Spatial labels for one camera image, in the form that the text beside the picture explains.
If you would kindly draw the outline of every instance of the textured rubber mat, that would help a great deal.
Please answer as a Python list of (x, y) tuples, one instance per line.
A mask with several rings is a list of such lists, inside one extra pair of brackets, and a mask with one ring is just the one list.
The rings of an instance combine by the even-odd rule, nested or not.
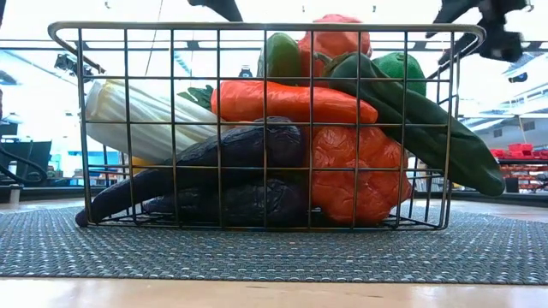
[(453, 212), (442, 232), (77, 228), (79, 209), (0, 215), (0, 276), (548, 284), (548, 224)]

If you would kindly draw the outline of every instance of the metal wire basket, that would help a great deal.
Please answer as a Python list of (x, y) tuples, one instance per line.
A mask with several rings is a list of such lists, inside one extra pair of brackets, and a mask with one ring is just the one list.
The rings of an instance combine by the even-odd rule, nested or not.
[[(78, 40), (75, 42), (77, 48), (74, 48), (71, 44), (67, 43), (67, 41), (59, 38), (57, 36), (57, 32), (59, 30), (63, 29), (72, 29), (76, 30), (78, 32)], [(84, 56), (84, 39), (82, 38), (82, 31), (87, 29), (116, 29), (123, 31), (123, 43), (124, 43), (124, 63), (125, 63), (125, 74), (122, 76), (109, 76), (105, 73), (104, 69), (101, 68), (97, 63), (90, 60), (86, 56)], [(134, 30), (163, 30), (163, 31), (169, 31), (170, 32), (170, 76), (146, 76), (146, 77), (138, 77), (138, 76), (131, 76), (129, 75), (129, 64), (128, 64), (128, 32), (134, 31)], [(217, 75), (216, 76), (200, 76), (200, 77), (178, 77), (174, 74), (174, 58), (175, 58), (175, 52), (177, 48), (175, 48), (175, 33), (177, 31), (190, 31), (190, 30), (207, 30), (207, 31), (215, 31), (217, 33), (217, 43), (215, 51), (217, 52)], [(463, 56), (466, 56), (470, 52), (472, 52), (472, 45), (469, 46), (469, 48), (465, 49), (462, 52), (459, 52), (458, 54), (453, 51), (453, 46), (455, 45), (455, 35), (456, 33), (473, 33), (477, 37), (477, 41), (474, 42), (474, 46), (480, 45), (484, 38), (485, 38), (485, 31), (477, 26), (469, 26), (469, 25), (365, 25), (365, 24), (245, 24), (245, 23), (112, 23), (112, 22), (72, 22), (72, 21), (64, 21), (64, 22), (57, 22), (53, 23), (49, 26), (48, 32), (53, 40), (58, 42), (63, 48), (68, 50), (69, 52), (75, 54), (77, 56), (77, 78), (78, 78), (78, 89), (79, 89), (79, 103), (81, 108), (81, 146), (82, 146), (82, 158), (83, 158), (83, 178), (84, 178), (84, 189), (85, 189), (85, 213), (86, 217), (93, 217), (93, 212), (96, 210), (92, 206), (92, 187), (90, 185), (90, 168), (95, 168), (93, 172), (99, 172), (106, 174), (106, 177), (108, 179), (109, 176), (116, 176), (120, 175), (123, 177), (124, 181), (129, 184), (129, 194), (130, 194), (130, 200), (131, 202), (127, 204), (125, 207), (125, 210), (122, 210), (121, 212), (113, 215), (109, 215), (105, 218), (102, 218), (100, 221), (90, 221), (90, 223), (98, 224), (98, 225), (135, 225), (135, 226), (168, 226), (168, 227), (180, 227), (180, 228), (222, 228), (222, 229), (242, 229), (242, 228), (251, 228), (251, 229), (258, 229), (258, 230), (291, 230), (291, 231), (297, 231), (297, 230), (371, 230), (371, 229), (387, 229), (387, 230), (440, 230), (448, 227), (449, 224), (449, 216), (450, 216), (450, 195), (451, 195), (451, 188), (452, 185), (447, 179), (447, 173), (444, 172), (443, 169), (429, 169), (429, 168), (418, 168), (419, 161), (415, 159), (414, 166), (412, 168), (403, 168), (406, 163), (404, 162), (405, 158), (405, 127), (408, 125), (406, 124), (405, 119), (405, 100), (406, 96), (404, 95), (402, 98), (402, 114), (404, 115), (403, 121), (401, 123), (392, 123), (390, 124), (392, 127), (400, 127), (402, 129), (402, 144), (401, 144), (401, 163), (399, 165), (399, 168), (392, 168), (392, 169), (375, 169), (375, 168), (359, 168), (358, 164), (355, 163), (354, 167), (352, 168), (316, 168), (313, 167), (313, 159), (312, 154), (313, 153), (313, 138), (308, 138), (307, 141), (307, 147), (308, 147), (308, 155), (307, 161), (309, 162), (308, 166), (302, 166), (299, 168), (273, 168), (272, 166), (267, 165), (268, 162), (268, 138), (264, 138), (264, 141), (262, 142), (263, 146), (263, 165), (262, 166), (223, 166), (222, 165), (222, 146), (217, 147), (217, 163), (214, 165), (207, 165), (207, 166), (184, 166), (184, 165), (177, 165), (176, 159), (177, 154), (176, 153), (176, 146), (175, 146), (175, 130), (177, 125), (214, 125), (217, 127), (217, 142), (219, 145), (221, 145), (221, 128), (223, 126), (234, 126), (235, 124), (246, 126), (246, 125), (254, 125), (254, 126), (262, 126), (263, 128), (263, 136), (267, 137), (267, 129), (268, 127), (272, 125), (276, 125), (276, 123), (269, 123), (266, 114), (266, 106), (268, 104), (268, 101), (266, 99), (266, 93), (267, 93), (267, 82), (266, 81), (276, 81), (279, 79), (276, 78), (270, 78), (270, 77), (264, 77), (264, 78), (237, 78), (238, 80), (262, 80), (264, 82), (264, 98), (263, 98), (263, 122), (255, 122), (255, 123), (234, 123), (229, 121), (223, 121), (220, 116), (217, 116), (216, 122), (177, 122), (174, 116), (175, 112), (175, 93), (176, 89), (174, 86), (175, 80), (215, 80), (217, 82), (217, 89), (220, 88), (222, 80), (230, 80), (234, 78), (224, 78), (220, 75), (220, 67), (223, 65), (221, 63), (221, 51), (223, 48), (221, 48), (221, 32), (222, 31), (241, 31), (241, 30), (248, 30), (248, 31), (262, 31), (264, 33), (264, 47), (266, 50), (266, 39), (268, 37), (268, 32), (290, 32), (290, 31), (308, 31), (311, 33), (312, 37), (317, 32), (356, 32), (358, 33), (358, 40), (361, 41), (361, 34), (364, 32), (390, 32), (390, 33), (403, 33), (404, 35), (404, 47), (403, 52), (405, 55), (408, 54), (408, 34), (409, 33), (430, 33), (430, 32), (437, 32), (437, 33), (448, 33), (450, 35), (449, 40), (449, 48), (450, 48), (450, 60), (445, 63), (443, 66), (439, 67), (439, 69), (434, 72), (429, 78), (425, 80), (411, 80), (407, 78), (408, 72), (407, 72), (407, 61), (408, 57), (405, 56), (404, 58), (404, 78), (403, 79), (382, 79), (382, 80), (371, 80), (367, 78), (361, 78), (360, 73), (358, 73), (358, 78), (354, 79), (354, 82), (356, 82), (356, 86), (358, 87), (358, 91), (360, 89), (360, 85), (362, 82), (393, 82), (393, 81), (400, 81), (403, 83), (404, 90), (407, 90), (408, 84), (410, 82), (429, 82), (429, 83), (436, 83), (437, 85), (437, 103), (440, 104), (442, 100), (440, 99), (440, 85), (443, 83), (447, 83), (449, 87), (449, 93), (446, 101), (448, 102), (448, 120), (450, 119), (451, 115), (458, 115), (458, 83), (459, 83), (459, 73), (460, 73), (460, 59)], [(314, 59), (311, 55), (311, 64), (313, 64)], [(84, 63), (87, 63), (88, 65), (94, 67), (97, 69), (101, 74), (90, 76), (84, 74)], [(445, 70), (449, 70), (449, 78), (442, 79), (441, 73)], [(311, 73), (310, 75), (312, 77), (308, 78), (294, 78), (292, 80), (308, 80), (310, 82), (310, 85), (314, 85), (314, 82), (318, 82), (318, 80), (325, 80), (325, 78), (320, 79), (317, 77), (313, 77), (313, 65), (311, 65)], [(130, 80), (133, 79), (160, 79), (160, 80), (170, 80), (170, 87), (171, 87), (171, 121), (169, 122), (163, 122), (163, 124), (169, 124), (171, 127), (172, 132), (172, 156), (171, 156), (171, 165), (154, 165), (154, 166), (142, 166), (142, 165), (135, 165), (131, 163), (130, 159), (124, 158), (122, 156), (122, 163), (113, 165), (113, 164), (107, 164), (105, 159), (105, 164), (94, 164), (91, 165), (88, 161), (88, 151), (87, 151), (87, 143), (86, 143), (86, 125), (88, 123), (91, 123), (92, 121), (89, 121), (86, 119), (86, 112), (85, 112), (85, 91), (84, 91), (84, 79), (91, 80), (91, 79), (120, 79), (125, 80), (125, 93), (126, 93), (126, 121), (101, 121), (105, 124), (112, 124), (112, 123), (123, 123), (127, 126), (128, 131), (128, 151), (126, 154), (128, 154), (128, 157), (132, 157), (132, 138), (131, 138), (131, 128), (133, 125), (146, 125), (146, 124), (159, 124), (162, 122), (143, 122), (143, 121), (131, 121), (130, 119), (130, 99), (129, 99), (129, 90), (128, 90), (128, 83)], [(313, 89), (314, 87), (310, 87), (310, 96), (313, 97)], [(221, 102), (220, 97), (220, 91), (217, 91), (217, 101)], [(340, 127), (382, 127), (383, 124), (363, 124), (359, 123), (360, 119), (360, 108), (357, 108), (358, 104), (360, 103), (360, 100), (356, 100), (356, 109), (357, 109), (357, 117), (356, 117), (356, 123), (318, 123), (313, 120), (313, 100), (311, 99), (311, 108), (310, 108), (310, 122), (292, 122), (291, 125), (296, 127), (307, 127), (310, 129), (310, 132), (315, 127), (328, 127), (328, 126), (340, 126)], [(217, 110), (213, 110), (217, 115), (220, 115), (220, 109), (222, 109), (222, 103), (217, 104)], [(447, 134), (450, 136), (450, 121), (448, 121), (449, 124), (446, 125), (438, 125), (438, 127), (447, 129)], [(355, 161), (359, 161), (359, 138), (356, 138), (356, 159)], [(448, 138), (448, 142), (446, 145), (446, 158), (445, 158), (445, 169), (448, 168), (449, 165), (449, 149), (450, 149), (450, 138)], [(180, 187), (177, 185), (176, 181), (173, 181), (177, 178), (178, 173), (185, 173), (189, 170), (196, 170), (196, 169), (215, 169), (217, 171), (217, 182), (211, 183), (212, 186), (217, 185), (217, 193), (221, 196), (218, 197), (218, 204), (216, 205), (218, 207), (218, 217), (216, 217), (216, 221), (214, 223), (200, 223), (200, 222), (188, 222), (185, 221), (184, 217), (180, 215), (180, 206), (178, 206), (177, 198), (178, 193), (174, 194), (174, 203), (173, 203), (173, 211), (172, 213), (153, 213), (148, 212), (144, 210), (142, 204), (135, 202), (134, 200), (134, 194), (135, 194), (135, 188), (134, 188), (134, 169), (158, 169), (163, 170), (165, 172), (165, 176), (170, 177), (171, 181), (173, 182), (171, 185), (171, 192), (177, 192), (179, 191)], [(303, 221), (301, 225), (294, 225), (290, 227), (278, 227), (275, 225), (272, 225), (269, 223), (269, 217), (267, 213), (267, 206), (265, 204), (268, 203), (267, 200), (267, 194), (269, 193), (268, 189), (263, 189), (262, 193), (264, 194), (264, 203), (262, 206), (264, 215), (262, 220), (262, 225), (255, 225), (255, 226), (233, 226), (229, 225), (225, 221), (226, 217), (226, 209), (225, 209), (225, 200), (222, 197), (223, 196), (223, 189), (221, 187), (224, 187), (226, 183), (230, 183), (231, 179), (226, 177), (225, 171), (227, 170), (237, 170), (237, 169), (245, 169), (245, 170), (258, 170), (261, 171), (261, 178), (263, 181), (263, 187), (267, 187), (267, 181), (269, 179), (269, 174), (272, 172), (301, 172), (301, 173), (307, 173), (307, 211), (306, 216), (307, 218)], [(313, 184), (310, 179), (313, 178), (316, 172), (333, 172), (333, 171), (346, 171), (346, 172), (353, 172), (354, 173), (354, 200), (353, 200), (353, 209), (352, 209), (352, 222), (347, 225), (339, 225), (339, 224), (329, 224), (328, 222), (321, 222), (317, 221), (316, 216), (321, 215), (322, 210), (318, 209), (315, 204), (313, 203)], [(397, 202), (397, 204), (394, 204), (394, 208), (392, 209), (392, 212), (390, 213), (390, 216), (383, 220), (383, 222), (380, 225), (376, 225), (374, 227), (370, 226), (361, 226), (359, 223), (356, 223), (356, 204), (357, 204), (357, 192), (358, 192), (358, 174), (359, 173), (367, 173), (367, 172), (373, 172), (373, 171), (383, 171), (383, 172), (397, 172), (399, 174), (399, 183), (398, 183), (398, 200), (400, 202)], [(411, 182), (411, 187), (416, 188), (418, 186), (419, 182), (425, 182), (426, 183), (426, 192), (423, 192), (422, 194), (418, 193), (412, 193), (409, 200), (402, 202), (402, 182), (407, 181), (405, 174), (408, 172), (412, 172), (413, 176), (409, 176), (408, 180)], [(432, 181), (435, 179), (440, 179), (440, 184), (443, 187), (442, 191), (442, 197), (441, 200), (434, 200), (432, 199)]]

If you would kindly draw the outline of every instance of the wooden floor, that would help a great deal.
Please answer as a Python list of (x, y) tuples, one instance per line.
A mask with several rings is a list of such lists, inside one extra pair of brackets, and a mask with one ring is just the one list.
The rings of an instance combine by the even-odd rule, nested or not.
[[(81, 205), (0, 204), (0, 212)], [(457, 202), (452, 210), (548, 222), (548, 209)], [(0, 279), (0, 307), (548, 307), (548, 287), (98, 279)]]

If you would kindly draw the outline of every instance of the orange carrot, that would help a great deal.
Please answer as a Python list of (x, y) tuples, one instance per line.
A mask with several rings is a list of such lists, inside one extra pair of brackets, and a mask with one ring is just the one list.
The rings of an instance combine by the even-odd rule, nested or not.
[[(291, 121), (310, 121), (310, 87), (267, 82), (267, 116), (285, 116)], [(336, 90), (314, 87), (314, 122), (356, 123), (356, 98)], [(217, 91), (211, 95), (211, 112), (217, 113)], [(221, 117), (225, 121), (254, 121), (263, 117), (263, 81), (227, 80), (221, 83)], [(377, 111), (360, 102), (360, 122), (374, 123)]]

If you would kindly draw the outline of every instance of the basket handle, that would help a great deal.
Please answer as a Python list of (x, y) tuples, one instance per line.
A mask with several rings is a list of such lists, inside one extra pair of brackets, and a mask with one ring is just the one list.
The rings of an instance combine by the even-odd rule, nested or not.
[[(66, 51), (78, 56), (78, 50), (57, 36), (57, 32), (63, 29), (115, 29), (115, 30), (264, 30), (264, 31), (348, 31), (356, 32), (357, 27), (361, 31), (401, 32), (406, 29), (408, 32), (437, 32), (437, 33), (472, 33), (476, 39), (472, 44), (457, 53), (463, 58), (474, 52), (485, 41), (485, 29), (477, 25), (459, 24), (435, 24), (435, 25), (366, 25), (348, 23), (312, 23), (312, 24), (260, 24), (243, 22), (107, 22), (107, 21), (58, 21), (48, 26), (50, 38), (57, 42)], [(101, 74), (105, 72), (100, 65), (86, 56), (82, 58), (92, 68), (97, 69)], [(436, 77), (450, 66), (450, 61), (443, 64), (432, 76)]]

